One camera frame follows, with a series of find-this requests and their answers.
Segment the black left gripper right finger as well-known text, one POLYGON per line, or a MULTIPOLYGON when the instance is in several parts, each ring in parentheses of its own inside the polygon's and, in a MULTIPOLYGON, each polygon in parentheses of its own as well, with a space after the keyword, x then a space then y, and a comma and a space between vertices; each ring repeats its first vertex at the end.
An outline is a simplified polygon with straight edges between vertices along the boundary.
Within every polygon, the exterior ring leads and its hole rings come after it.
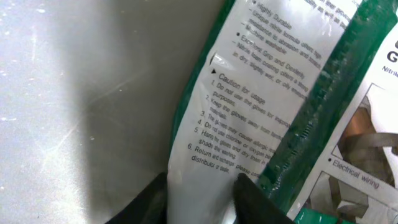
POLYGON ((294 224, 245 173, 234 181, 233 201, 238 224, 294 224))

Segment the grey plastic mesh basket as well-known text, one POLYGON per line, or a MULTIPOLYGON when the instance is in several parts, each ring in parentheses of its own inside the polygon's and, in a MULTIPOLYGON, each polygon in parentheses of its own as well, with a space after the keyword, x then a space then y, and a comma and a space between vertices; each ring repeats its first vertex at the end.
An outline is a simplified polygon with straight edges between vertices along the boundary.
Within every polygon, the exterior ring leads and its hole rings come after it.
POLYGON ((1 0, 1 222, 106 223, 167 168, 215 0, 1 0))

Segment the green white gloves packet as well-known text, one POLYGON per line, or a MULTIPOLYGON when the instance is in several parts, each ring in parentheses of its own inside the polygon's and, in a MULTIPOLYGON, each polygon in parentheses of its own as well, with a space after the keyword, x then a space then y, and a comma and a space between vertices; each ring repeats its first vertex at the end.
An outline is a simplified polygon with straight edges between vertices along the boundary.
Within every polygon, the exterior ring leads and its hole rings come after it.
POLYGON ((175 115, 169 223, 397 222, 397 2, 227 1, 175 115))

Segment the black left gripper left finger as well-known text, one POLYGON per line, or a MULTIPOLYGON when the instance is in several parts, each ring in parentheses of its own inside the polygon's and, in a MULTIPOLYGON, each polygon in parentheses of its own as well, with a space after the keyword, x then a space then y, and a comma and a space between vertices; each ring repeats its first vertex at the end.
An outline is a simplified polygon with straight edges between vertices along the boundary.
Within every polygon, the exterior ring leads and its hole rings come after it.
POLYGON ((156 176, 124 209, 106 224, 166 224, 167 174, 156 176))

